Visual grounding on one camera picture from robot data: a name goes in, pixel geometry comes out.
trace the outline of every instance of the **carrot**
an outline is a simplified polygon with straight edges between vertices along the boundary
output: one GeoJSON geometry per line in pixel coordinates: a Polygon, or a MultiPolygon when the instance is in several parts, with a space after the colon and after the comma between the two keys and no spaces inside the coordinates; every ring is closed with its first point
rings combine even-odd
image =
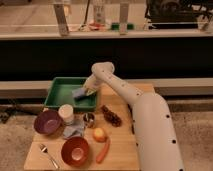
{"type": "Polygon", "coordinates": [[[105,158],[105,156],[109,150],[109,146],[110,146],[110,138],[108,137],[103,149],[96,156],[96,163],[101,163],[103,161],[103,159],[105,158]]]}

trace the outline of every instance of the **sponge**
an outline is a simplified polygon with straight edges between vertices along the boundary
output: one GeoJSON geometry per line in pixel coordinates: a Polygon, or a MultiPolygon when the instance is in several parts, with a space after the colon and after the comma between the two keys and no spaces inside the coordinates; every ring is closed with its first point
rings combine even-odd
{"type": "Polygon", "coordinates": [[[72,90],[72,96],[75,100],[79,100],[86,96],[86,89],[84,87],[72,90]]]}

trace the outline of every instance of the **wooden board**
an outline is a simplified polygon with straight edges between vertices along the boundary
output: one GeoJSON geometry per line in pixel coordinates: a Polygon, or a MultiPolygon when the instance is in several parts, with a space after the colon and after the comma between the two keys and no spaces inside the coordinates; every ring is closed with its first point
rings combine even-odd
{"type": "MultiPolygon", "coordinates": [[[[143,91],[154,91],[151,84],[135,84],[143,91]]],[[[96,127],[102,127],[106,130],[111,138],[110,150],[102,164],[96,164],[95,157],[103,147],[103,143],[97,143],[92,138],[93,129],[85,130],[85,139],[90,146],[90,155],[87,162],[79,167],[71,167],[65,164],[61,158],[61,148],[65,142],[61,138],[63,127],[51,136],[43,136],[35,133],[32,145],[29,149],[28,156],[25,161],[25,170],[54,170],[53,165],[47,156],[38,148],[40,142],[44,143],[49,150],[49,153],[58,162],[61,170],[140,170],[138,163],[137,147],[135,136],[132,134],[131,115],[127,104],[119,97],[110,87],[103,84],[98,94],[98,104],[95,113],[96,127]],[[107,123],[100,107],[105,104],[110,110],[117,113],[123,121],[121,127],[115,128],[107,123]]]]}

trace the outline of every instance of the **cup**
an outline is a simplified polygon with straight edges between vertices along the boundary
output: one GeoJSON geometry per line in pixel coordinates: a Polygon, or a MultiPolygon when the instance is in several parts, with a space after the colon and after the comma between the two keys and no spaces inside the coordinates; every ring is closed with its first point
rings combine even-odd
{"type": "Polygon", "coordinates": [[[72,105],[62,105],[58,110],[59,116],[63,119],[66,125],[70,125],[74,122],[74,114],[72,105]]]}
{"type": "Polygon", "coordinates": [[[83,120],[87,128],[92,128],[95,123],[95,115],[91,112],[85,113],[83,116],[83,120]]]}

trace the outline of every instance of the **white cup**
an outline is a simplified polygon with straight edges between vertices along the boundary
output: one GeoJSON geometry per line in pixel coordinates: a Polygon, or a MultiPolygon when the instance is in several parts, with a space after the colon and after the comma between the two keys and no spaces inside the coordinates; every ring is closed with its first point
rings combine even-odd
{"type": "Polygon", "coordinates": [[[58,110],[59,116],[63,119],[65,124],[72,124],[74,122],[73,107],[69,104],[62,105],[58,110]]]}

